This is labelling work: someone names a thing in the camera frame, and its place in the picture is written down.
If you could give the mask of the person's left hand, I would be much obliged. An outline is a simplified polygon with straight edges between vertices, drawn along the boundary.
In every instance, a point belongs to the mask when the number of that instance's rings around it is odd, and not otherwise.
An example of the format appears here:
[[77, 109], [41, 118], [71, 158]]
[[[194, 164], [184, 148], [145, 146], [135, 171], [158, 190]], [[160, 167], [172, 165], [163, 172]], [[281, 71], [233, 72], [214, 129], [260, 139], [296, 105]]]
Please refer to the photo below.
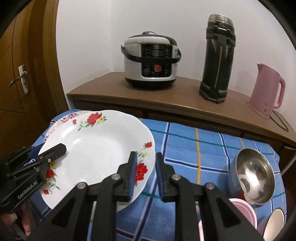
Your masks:
[[[37, 220], [33, 214], [33, 207], [29, 200], [25, 201], [20, 206], [19, 214], [21, 217], [23, 229], [26, 236], [28, 237], [37, 226]], [[18, 216], [16, 213], [1, 213], [1, 219], [5, 225], [12, 225], [18, 219]]]

